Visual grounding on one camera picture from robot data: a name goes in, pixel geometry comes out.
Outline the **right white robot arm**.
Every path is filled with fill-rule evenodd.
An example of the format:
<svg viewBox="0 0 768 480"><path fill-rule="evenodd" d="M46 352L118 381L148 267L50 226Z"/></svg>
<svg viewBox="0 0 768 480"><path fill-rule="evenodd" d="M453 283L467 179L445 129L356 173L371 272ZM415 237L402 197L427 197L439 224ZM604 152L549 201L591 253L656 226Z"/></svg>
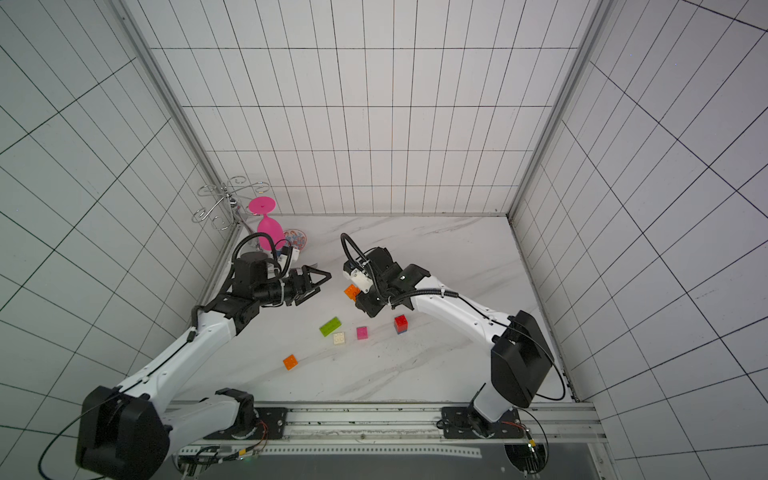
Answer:
<svg viewBox="0 0 768 480"><path fill-rule="evenodd" d="M399 266L390 252L375 247L348 257L345 276L360 292L355 306L373 318L384 307L404 306L456 328L489 354L490 383L470 401L460 426L481 438L514 407L527 408L555 366L539 323L521 310L515 315L492 310L448 288L415 264Z"/></svg>

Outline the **red lego brick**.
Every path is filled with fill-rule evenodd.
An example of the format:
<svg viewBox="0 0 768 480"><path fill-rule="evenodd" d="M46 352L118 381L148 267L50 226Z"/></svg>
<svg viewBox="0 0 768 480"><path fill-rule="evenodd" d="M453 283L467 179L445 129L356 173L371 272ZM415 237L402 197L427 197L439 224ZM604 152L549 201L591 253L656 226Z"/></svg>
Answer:
<svg viewBox="0 0 768 480"><path fill-rule="evenodd" d="M395 330L408 330L409 323L405 315L397 316L394 319Z"/></svg>

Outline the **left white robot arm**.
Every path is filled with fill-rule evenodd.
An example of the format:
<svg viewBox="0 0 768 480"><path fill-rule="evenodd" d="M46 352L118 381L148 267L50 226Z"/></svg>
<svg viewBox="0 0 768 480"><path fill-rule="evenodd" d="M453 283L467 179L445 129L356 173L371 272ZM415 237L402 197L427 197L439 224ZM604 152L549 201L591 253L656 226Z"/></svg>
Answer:
<svg viewBox="0 0 768 480"><path fill-rule="evenodd" d="M177 410L169 405L262 309L298 306L332 277L311 266L271 276L272 263L256 252L235 259L216 296L194 307L193 324L181 337L117 386L99 386L87 395L75 450L78 467L111 479L149 479L169 456L210 434L242 439L257 431L254 398L242 390L223 388Z"/></svg>

